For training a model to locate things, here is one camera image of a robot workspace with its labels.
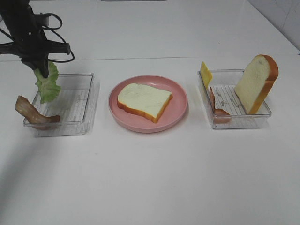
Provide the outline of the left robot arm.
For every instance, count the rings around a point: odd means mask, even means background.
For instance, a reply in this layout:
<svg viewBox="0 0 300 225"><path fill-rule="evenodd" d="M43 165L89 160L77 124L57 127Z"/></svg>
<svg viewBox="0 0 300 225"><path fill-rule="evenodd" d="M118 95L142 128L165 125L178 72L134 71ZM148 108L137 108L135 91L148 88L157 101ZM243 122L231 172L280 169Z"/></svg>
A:
<svg viewBox="0 0 300 225"><path fill-rule="evenodd" d="M28 0L2 0L0 16L9 33L0 30L12 41L0 45L1 54L16 55L32 70L38 69L44 78L49 76L51 53L73 54L69 43L48 40L45 30L56 34L62 20L53 13L35 14Z"/></svg>

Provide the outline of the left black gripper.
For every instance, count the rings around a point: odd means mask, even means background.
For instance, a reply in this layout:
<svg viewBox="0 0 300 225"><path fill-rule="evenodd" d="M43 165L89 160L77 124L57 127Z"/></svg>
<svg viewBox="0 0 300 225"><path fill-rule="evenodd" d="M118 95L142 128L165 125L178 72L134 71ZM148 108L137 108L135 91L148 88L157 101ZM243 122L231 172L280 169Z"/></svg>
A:
<svg viewBox="0 0 300 225"><path fill-rule="evenodd" d="M17 55L20 58L45 57L39 63L39 70L43 78L49 76L48 54L70 54L70 45L56 30L63 22L56 14L32 14L28 16L1 14L8 32L0 30L12 41L0 45L1 54ZM31 68L37 69L34 61L21 60Z"/></svg>

